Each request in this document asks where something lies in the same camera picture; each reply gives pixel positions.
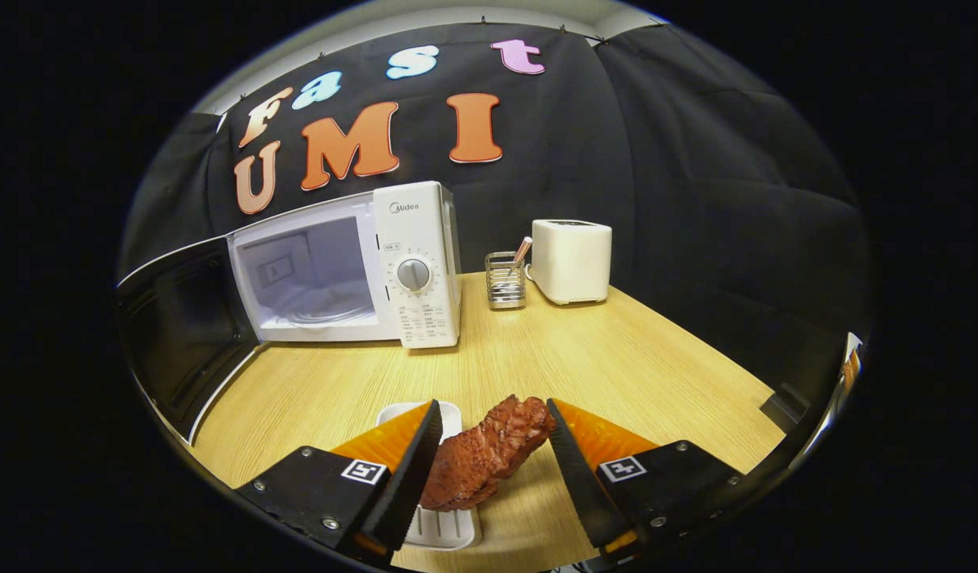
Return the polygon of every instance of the white plate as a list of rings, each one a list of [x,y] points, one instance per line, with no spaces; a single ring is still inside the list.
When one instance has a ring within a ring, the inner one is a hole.
[[[376,426],[396,418],[397,416],[422,406],[424,402],[391,403],[383,407],[376,417]],[[462,431],[460,409],[453,403],[438,402],[442,415],[442,443],[452,435]],[[404,544],[427,550],[452,552],[469,548],[481,541],[481,526],[478,523],[477,508],[457,510],[452,512],[431,512],[418,507],[415,509],[415,519],[404,537]]]

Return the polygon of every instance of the microwave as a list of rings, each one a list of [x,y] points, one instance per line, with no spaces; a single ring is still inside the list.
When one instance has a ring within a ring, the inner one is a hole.
[[[260,341],[457,344],[460,247],[453,196],[438,182],[302,207],[227,242]]]
[[[415,182],[280,213],[143,264],[115,291],[136,384],[191,445],[266,341],[456,345],[456,221],[444,185]]]

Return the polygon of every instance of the steak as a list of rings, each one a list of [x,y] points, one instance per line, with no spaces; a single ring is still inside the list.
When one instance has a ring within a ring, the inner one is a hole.
[[[493,496],[554,429],[542,400],[510,395],[476,427],[441,443],[419,503],[430,511],[470,510]]]

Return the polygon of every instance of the pink letter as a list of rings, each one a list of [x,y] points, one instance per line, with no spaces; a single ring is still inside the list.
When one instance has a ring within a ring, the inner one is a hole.
[[[542,73],[546,66],[528,61],[528,54],[540,54],[538,48],[525,46],[524,40],[507,40],[492,44],[493,50],[503,53],[503,65],[517,73],[527,73],[530,76]]]

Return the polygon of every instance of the white toaster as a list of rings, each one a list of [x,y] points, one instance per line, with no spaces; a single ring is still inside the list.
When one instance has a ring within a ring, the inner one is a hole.
[[[609,296],[613,229],[570,219],[532,222],[532,263],[524,273],[555,304]]]

